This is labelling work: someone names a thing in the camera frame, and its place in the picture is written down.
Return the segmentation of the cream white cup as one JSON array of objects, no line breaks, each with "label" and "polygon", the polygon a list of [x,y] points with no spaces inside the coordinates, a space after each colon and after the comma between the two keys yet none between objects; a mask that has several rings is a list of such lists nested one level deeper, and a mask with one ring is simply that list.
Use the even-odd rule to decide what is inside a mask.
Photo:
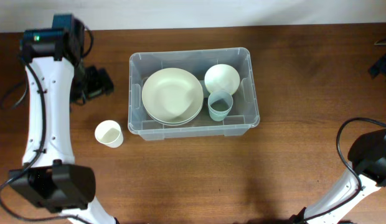
[{"label": "cream white cup", "polygon": [[106,120],[96,127],[95,139],[108,147],[117,148],[122,145],[124,137],[121,126],[116,121]]}]

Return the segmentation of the beige large bowl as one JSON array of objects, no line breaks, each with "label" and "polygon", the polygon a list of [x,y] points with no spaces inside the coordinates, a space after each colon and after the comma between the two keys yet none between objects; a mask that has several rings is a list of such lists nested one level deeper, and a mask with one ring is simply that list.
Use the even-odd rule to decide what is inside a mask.
[{"label": "beige large bowl", "polygon": [[164,68],[154,72],[143,85],[142,102],[146,111],[183,112],[198,110],[204,102],[199,80],[181,68]]},{"label": "beige large bowl", "polygon": [[154,114],[147,112],[147,114],[155,121],[168,125],[168,126],[179,126],[192,121],[199,113],[198,110],[185,110],[183,112],[173,112],[167,110],[160,110]]}]

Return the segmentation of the white small bowl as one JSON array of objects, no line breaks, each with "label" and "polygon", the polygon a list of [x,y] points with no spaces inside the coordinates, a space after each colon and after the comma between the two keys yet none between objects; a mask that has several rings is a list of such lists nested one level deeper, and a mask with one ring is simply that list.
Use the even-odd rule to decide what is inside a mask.
[{"label": "white small bowl", "polygon": [[238,90],[240,75],[230,65],[217,64],[206,71],[204,84],[209,93],[224,90],[233,95]]}]

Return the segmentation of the grey cup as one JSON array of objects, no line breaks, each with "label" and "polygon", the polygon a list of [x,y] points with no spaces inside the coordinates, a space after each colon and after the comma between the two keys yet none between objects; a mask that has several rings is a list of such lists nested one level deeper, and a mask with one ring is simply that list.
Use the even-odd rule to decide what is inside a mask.
[{"label": "grey cup", "polygon": [[208,97],[208,108],[214,114],[227,114],[233,106],[233,97],[225,90],[212,92]]}]

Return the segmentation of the dark blue large bowl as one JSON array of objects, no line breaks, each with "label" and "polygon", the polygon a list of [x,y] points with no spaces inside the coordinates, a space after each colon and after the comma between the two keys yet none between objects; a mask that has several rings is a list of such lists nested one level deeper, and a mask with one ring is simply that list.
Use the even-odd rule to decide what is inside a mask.
[{"label": "dark blue large bowl", "polygon": [[192,121],[194,118],[196,118],[199,113],[201,112],[201,109],[203,108],[203,105],[204,103],[202,103],[202,106],[200,107],[200,109],[197,111],[196,114],[194,114],[192,117],[190,117],[189,119],[185,120],[185,121],[181,121],[181,122],[176,122],[176,123],[171,123],[171,122],[165,122],[165,121],[161,121],[160,119],[157,119],[155,118],[152,114],[150,114],[148,111],[147,111],[147,114],[150,116],[150,118],[152,118],[153,120],[161,123],[161,124],[164,124],[164,125],[168,125],[168,126],[180,126],[180,125],[183,125],[183,124],[187,124],[188,122]]}]

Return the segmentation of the mint green cup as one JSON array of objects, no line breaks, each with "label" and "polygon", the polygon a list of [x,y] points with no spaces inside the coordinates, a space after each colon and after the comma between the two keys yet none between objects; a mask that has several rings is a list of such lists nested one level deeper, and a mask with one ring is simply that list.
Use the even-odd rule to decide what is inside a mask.
[{"label": "mint green cup", "polygon": [[209,115],[214,121],[223,121],[229,114],[231,108],[228,108],[225,111],[217,111],[213,108],[209,108]]}]

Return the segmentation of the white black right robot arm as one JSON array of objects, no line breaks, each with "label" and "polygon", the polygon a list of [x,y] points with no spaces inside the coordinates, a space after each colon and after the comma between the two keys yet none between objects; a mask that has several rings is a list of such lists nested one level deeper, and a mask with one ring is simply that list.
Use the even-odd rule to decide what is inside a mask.
[{"label": "white black right robot arm", "polygon": [[[341,135],[344,128],[360,121],[379,126],[380,129],[360,135],[344,157],[341,151]],[[319,201],[304,207],[290,220],[293,223],[342,223],[361,200],[386,187],[386,124],[380,121],[356,117],[345,121],[336,136],[337,153],[346,167],[341,178]]]}]

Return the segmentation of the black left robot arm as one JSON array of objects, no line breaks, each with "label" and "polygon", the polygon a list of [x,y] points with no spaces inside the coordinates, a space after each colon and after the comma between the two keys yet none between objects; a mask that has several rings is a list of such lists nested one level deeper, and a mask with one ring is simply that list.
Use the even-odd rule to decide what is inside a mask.
[{"label": "black left robot arm", "polygon": [[76,165],[70,140],[70,105],[114,89],[106,70],[83,64],[88,35],[71,14],[56,14],[47,29],[24,32],[19,60],[29,89],[29,133],[22,168],[10,170],[6,183],[51,220],[116,223],[97,199],[93,170]]}]

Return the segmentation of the clear plastic storage bin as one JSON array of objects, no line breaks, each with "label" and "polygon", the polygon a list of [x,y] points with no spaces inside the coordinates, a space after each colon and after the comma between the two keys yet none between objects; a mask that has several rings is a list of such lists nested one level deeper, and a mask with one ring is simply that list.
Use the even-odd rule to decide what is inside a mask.
[{"label": "clear plastic storage bin", "polygon": [[[143,106],[146,80],[162,68],[176,67],[192,73],[200,82],[216,64],[228,64],[240,75],[233,106],[223,121],[210,118],[207,105],[186,124],[168,126],[152,119]],[[244,47],[170,52],[137,52],[129,58],[128,129],[147,141],[201,136],[241,136],[260,122],[251,54]]]}]

